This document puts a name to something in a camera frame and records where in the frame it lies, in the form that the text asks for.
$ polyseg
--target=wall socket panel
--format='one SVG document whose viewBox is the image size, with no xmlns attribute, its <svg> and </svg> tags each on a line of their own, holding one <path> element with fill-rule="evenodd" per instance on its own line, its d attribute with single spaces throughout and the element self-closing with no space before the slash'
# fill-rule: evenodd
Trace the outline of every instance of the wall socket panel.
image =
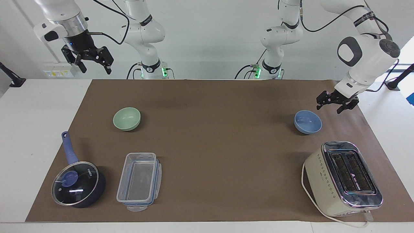
<svg viewBox="0 0 414 233">
<path fill-rule="evenodd" d="M 76 76 L 77 70 L 73 66 L 46 66 L 43 69 L 46 77 L 48 78 L 73 78 Z"/>
</svg>

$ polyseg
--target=white table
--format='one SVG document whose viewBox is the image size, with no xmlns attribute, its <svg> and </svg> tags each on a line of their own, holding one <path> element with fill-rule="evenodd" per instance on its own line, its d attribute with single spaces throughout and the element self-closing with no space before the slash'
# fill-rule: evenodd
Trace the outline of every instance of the white table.
<svg viewBox="0 0 414 233">
<path fill-rule="evenodd" d="M 91 80 L 27 80 L 0 99 L 0 232 L 412 232 L 414 223 L 365 229 L 300 221 L 200 223 L 24 223 Z M 414 109 L 399 92 L 360 95 L 360 108 L 414 197 Z"/>
</svg>

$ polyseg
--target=white power cord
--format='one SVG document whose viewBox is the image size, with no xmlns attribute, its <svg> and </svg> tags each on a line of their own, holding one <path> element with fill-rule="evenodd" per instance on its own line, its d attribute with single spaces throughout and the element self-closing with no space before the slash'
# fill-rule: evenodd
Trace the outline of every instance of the white power cord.
<svg viewBox="0 0 414 233">
<path fill-rule="evenodd" d="M 344 221 L 338 220 L 338 219 L 336 219 L 336 218 L 333 218 L 333 217 L 330 217 L 330 216 L 328 216 L 328 215 L 324 214 L 324 213 L 320 210 L 320 208 L 318 207 L 318 205 L 315 203 L 315 201 L 312 199 L 311 195 L 309 194 L 308 190 L 305 188 L 305 185 L 303 184 L 303 172 L 304 172 L 304 170 L 305 170 L 305 163 L 303 163 L 303 166 L 302 166 L 302 187 L 303 187 L 303 189 L 305 190 L 306 194 L 308 195 L 309 199 L 312 201 L 312 203 L 315 205 L 315 207 L 319 210 L 319 212 L 320 212 L 323 216 L 325 216 L 325 217 L 327 217 L 327 218 L 329 218 L 329 219 L 331 219 L 331 220 L 334 220 L 334 221 L 336 221 L 336 222 L 338 222 L 338 223 L 342 223 L 342 224 L 344 224 L 344 225 L 351 226 L 351 227 L 356 227 L 356 228 L 365 228 L 365 227 L 367 227 L 367 226 L 368 226 L 369 222 L 365 222 L 362 226 L 356 226 L 356 225 L 349 224 L 349 223 L 347 223 L 347 222 L 344 222 Z"/>
</svg>

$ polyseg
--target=toaster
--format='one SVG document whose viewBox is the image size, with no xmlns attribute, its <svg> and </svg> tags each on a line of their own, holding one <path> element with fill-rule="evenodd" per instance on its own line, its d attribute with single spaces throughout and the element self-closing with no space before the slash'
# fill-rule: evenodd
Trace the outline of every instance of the toaster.
<svg viewBox="0 0 414 233">
<path fill-rule="evenodd" d="M 315 202 L 324 214 L 342 217 L 381 207 L 381 192 L 354 144 L 324 143 L 304 166 Z"/>
</svg>

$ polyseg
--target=blue bowl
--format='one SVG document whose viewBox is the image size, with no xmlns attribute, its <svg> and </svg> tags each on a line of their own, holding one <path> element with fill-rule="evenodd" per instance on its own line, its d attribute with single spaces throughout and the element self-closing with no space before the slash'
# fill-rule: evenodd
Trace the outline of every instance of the blue bowl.
<svg viewBox="0 0 414 233">
<path fill-rule="evenodd" d="M 313 134 L 322 128 L 322 121 L 315 113 L 302 110 L 295 114 L 295 127 L 301 133 Z"/>
</svg>

